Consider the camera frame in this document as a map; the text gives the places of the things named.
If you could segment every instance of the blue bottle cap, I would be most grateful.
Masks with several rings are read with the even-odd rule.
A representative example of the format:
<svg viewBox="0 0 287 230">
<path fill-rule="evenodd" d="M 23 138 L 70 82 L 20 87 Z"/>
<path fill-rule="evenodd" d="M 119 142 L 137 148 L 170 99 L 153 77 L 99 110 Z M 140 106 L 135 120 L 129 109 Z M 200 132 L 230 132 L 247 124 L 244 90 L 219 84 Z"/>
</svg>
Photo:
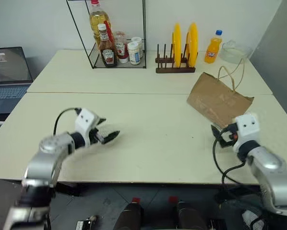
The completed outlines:
<svg viewBox="0 0 287 230">
<path fill-rule="evenodd" d="M 216 35 L 221 35 L 222 34 L 222 30 L 216 30 Z"/>
</svg>

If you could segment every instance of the white jar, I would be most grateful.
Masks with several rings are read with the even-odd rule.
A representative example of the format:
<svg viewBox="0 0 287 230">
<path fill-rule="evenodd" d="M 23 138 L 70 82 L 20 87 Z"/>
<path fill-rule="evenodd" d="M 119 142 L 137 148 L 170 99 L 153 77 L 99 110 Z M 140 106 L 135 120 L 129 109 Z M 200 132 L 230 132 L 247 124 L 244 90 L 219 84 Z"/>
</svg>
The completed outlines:
<svg viewBox="0 0 287 230">
<path fill-rule="evenodd" d="M 138 43 L 137 42 L 128 43 L 128 51 L 131 64 L 138 65 L 140 63 L 140 52 Z"/>
<path fill-rule="evenodd" d="M 131 39 L 132 42 L 137 42 L 139 45 L 139 53 L 140 53 L 140 58 L 143 58 L 143 41 L 141 37 L 132 37 Z"/>
</svg>

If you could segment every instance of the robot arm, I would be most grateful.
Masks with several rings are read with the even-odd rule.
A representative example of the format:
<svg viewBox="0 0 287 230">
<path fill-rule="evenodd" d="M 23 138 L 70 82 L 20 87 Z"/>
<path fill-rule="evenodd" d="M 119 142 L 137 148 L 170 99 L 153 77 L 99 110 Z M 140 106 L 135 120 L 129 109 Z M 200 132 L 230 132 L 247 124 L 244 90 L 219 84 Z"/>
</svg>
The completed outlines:
<svg viewBox="0 0 287 230">
<path fill-rule="evenodd" d="M 63 161 L 76 149 L 113 140 L 119 131 L 103 137 L 97 125 L 104 122 L 87 109 L 81 109 L 75 121 L 75 133 L 67 132 L 43 139 L 38 153 L 31 159 L 22 180 L 21 197 L 10 208 L 4 230 L 50 229 L 49 205 Z"/>
<path fill-rule="evenodd" d="M 255 116 L 245 114 L 238 116 L 235 123 L 225 131 L 231 132 L 231 141 L 225 142 L 215 134 L 222 147 L 233 146 L 241 161 L 247 161 L 252 174 L 258 180 L 262 200 L 266 210 L 271 213 L 287 216 L 287 164 L 281 157 L 270 153 L 259 142 L 259 122 Z"/>
</svg>

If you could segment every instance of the bag handle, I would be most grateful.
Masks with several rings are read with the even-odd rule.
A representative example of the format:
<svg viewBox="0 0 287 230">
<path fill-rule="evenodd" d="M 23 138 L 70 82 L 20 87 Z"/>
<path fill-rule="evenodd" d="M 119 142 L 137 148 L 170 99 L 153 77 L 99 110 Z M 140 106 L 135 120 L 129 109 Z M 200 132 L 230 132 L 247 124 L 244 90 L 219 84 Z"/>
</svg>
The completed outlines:
<svg viewBox="0 0 287 230">
<path fill-rule="evenodd" d="M 233 73 L 238 69 L 239 65 L 240 65 L 242 62 L 243 62 L 243 72 L 242 72 L 242 74 L 241 74 L 241 79 L 240 79 L 238 85 L 235 87 L 234 78 L 231 76 L 231 74 L 233 74 Z M 227 75 L 222 76 L 222 77 L 219 77 L 220 71 L 221 71 L 222 68 L 227 72 Z M 226 76 L 229 76 L 229 77 L 231 78 L 231 81 L 232 81 L 232 89 L 233 89 L 233 91 L 235 92 L 236 89 L 238 88 L 238 86 L 240 85 L 241 81 L 243 80 L 244 72 L 245 72 L 245 59 L 241 58 L 240 61 L 239 61 L 239 64 L 236 66 L 236 68 L 235 68 L 231 73 L 229 73 L 228 69 L 227 69 L 225 66 L 221 66 L 221 67 L 219 68 L 219 71 L 218 71 L 218 77 L 217 77 L 217 79 L 220 80 L 220 79 L 222 79 L 222 78 L 224 78 L 224 77 L 226 77 Z"/>
</svg>

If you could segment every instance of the paper bag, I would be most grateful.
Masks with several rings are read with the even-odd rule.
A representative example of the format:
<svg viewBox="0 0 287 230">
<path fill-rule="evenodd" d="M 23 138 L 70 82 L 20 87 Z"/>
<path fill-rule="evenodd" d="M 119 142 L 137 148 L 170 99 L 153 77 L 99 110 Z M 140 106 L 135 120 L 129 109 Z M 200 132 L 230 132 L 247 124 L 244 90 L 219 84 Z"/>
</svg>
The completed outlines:
<svg viewBox="0 0 287 230">
<path fill-rule="evenodd" d="M 219 74 L 217 79 L 204 72 L 187 99 L 193 108 L 221 128 L 231 124 L 233 118 L 243 115 L 254 99 L 236 92 L 234 79 L 230 74 L 226 76 L 231 78 L 233 90 L 219 79 Z"/>
</svg>

